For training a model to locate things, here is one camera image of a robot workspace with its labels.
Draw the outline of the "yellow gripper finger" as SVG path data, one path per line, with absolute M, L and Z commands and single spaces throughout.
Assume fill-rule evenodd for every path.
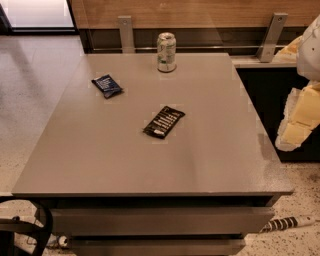
M 288 45 L 286 45 L 284 48 L 282 48 L 280 51 L 278 51 L 274 56 L 274 61 L 295 62 L 301 39 L 302 39 L 301 36 L 297 37 L 296 39 L 291 41 Z
M 283 114 L 275 145 L 288 152 L 300 147 L 320 124 L 320 83 L 309 83 L 302 90 L 293 88 Z

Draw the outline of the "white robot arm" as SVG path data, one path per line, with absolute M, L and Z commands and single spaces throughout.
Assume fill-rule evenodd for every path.
M 291 89 L 277 131 L 276 148 L 293 151 L 320 125 L 320 16 L 275 58 L 295 62 L 297 73 L 308 80 L 302 89 Z

